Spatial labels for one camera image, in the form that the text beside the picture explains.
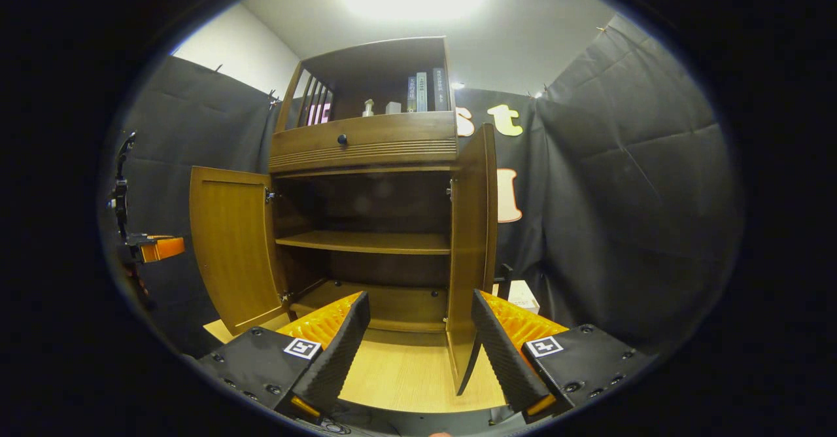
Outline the wooden cabinet inner shelf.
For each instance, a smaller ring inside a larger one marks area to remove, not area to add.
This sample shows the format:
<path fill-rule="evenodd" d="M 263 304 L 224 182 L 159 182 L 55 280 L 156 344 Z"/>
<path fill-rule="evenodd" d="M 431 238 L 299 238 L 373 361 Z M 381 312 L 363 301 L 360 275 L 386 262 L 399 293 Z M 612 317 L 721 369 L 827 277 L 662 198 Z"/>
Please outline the wooden cabinet inner shelf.
<path fill-rule="evenodd" d="M 348 253 L 386 253 L 403 255 L 448 255 L 451 241 L 442 234 L 425 232 L 344 232 L 313 230 L 275 238 L 285 247 L 306 247 Z"/>

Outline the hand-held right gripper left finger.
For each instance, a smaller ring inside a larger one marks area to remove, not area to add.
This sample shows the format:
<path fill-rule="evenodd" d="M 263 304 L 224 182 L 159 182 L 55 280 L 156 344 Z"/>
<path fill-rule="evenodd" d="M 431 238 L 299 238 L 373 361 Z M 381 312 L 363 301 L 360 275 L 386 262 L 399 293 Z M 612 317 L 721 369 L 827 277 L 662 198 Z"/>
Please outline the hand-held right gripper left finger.
<path fill-rule="evenodd" d="M 198 359 L 231 391 L 291 419 L 335 408 L 371 318 L 367 291 L 270 330 L 252 327 Z"/>

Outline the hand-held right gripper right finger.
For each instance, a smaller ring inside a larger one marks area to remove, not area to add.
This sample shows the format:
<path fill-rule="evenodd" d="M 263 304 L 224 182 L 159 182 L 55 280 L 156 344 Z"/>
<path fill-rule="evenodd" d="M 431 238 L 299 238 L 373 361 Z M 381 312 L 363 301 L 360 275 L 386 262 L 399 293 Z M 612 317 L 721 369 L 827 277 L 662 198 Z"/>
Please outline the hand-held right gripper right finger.
<path fill-rule="evenodd" d="M 481 290 L 470 317 L 506 406 L 527 424 L 597 402 L 655 363 L 599 326 L 568 328 Z"/>

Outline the wooden drawer with black knob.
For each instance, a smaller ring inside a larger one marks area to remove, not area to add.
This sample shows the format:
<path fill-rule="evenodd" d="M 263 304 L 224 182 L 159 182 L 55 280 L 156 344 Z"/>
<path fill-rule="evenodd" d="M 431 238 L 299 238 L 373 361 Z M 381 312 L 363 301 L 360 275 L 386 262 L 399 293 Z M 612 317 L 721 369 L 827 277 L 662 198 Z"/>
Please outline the wooden drawer with black knob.
<path fill-rule="evenodd" d="M 272 173 L 335 167 L 452 162 L 458 154 L 452 112 L 397 113 L 329 121 L 272 136 Z"/>

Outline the black backdrop cloth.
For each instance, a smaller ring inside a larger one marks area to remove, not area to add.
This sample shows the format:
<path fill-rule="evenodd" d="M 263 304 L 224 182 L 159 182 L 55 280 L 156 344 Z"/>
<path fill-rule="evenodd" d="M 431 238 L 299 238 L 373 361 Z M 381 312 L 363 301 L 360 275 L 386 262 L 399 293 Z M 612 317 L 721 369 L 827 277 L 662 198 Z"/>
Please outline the black backdrop cloth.
<path fill-rule="evenodd" d="M 521 217 L 498 229 L 542 315 L 601 326 L 666 357 L 723 294 L 743 234 L 743 188 L 702 89 L 656 38 L 616 14 L 543 97 L 464 88 L 475 126 L 518 111 L 496 135 Z M 268 96 L 188 60 L 164 59 L 123 117 L 134 232 L 189 237 L 192 166 L 266 171 Z"/>

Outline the beige book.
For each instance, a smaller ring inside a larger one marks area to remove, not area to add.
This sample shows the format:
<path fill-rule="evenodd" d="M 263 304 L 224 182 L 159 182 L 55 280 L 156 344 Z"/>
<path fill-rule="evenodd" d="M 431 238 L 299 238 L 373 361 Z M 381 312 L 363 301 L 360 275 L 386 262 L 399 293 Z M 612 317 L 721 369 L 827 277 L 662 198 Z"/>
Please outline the beige book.
<path fill-rule="evenodd" d="M 526 280 L 512 280 L 507 300 L 533 314 L 538 315 L 540 313 L 540 304 L 527 285 Z"/>

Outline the wooden double-door shoe cabinet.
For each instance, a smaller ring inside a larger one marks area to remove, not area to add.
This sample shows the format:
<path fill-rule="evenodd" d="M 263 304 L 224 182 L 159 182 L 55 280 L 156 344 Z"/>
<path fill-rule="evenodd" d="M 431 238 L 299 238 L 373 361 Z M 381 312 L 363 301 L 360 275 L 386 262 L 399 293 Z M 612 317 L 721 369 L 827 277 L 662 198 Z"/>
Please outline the wooden double-door shoe cabinet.
<path fill-rule="evenodd" d="M 458 156 L 448 64 L 444 37 L 298 62 L 268 159 L 292 313 L 366 290 L 374 328 L 445 329 Z"/>

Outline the wooden shoe cabinet door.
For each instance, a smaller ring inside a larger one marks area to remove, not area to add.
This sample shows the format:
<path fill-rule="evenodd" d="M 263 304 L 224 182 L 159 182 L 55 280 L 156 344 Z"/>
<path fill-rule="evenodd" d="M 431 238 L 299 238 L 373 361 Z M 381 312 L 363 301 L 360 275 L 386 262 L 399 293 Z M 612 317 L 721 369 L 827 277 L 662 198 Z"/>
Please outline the wooden shoe cabinet door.
<path fill-rule="evenodd" d="M 191 168 L 194 255 L 213 307 L 233 335 L 289 309 L 276 253 L 274 198 L 269 175 Z"/>
<path fill-rule="evenodd" d="M 491 292 L 498 229 L 496 129 L 483 124 L 451 169 L 451 255 L 445 337 L 456 396 L 463 395 L 479 356 L 471 318 L 473 291 Z"/>

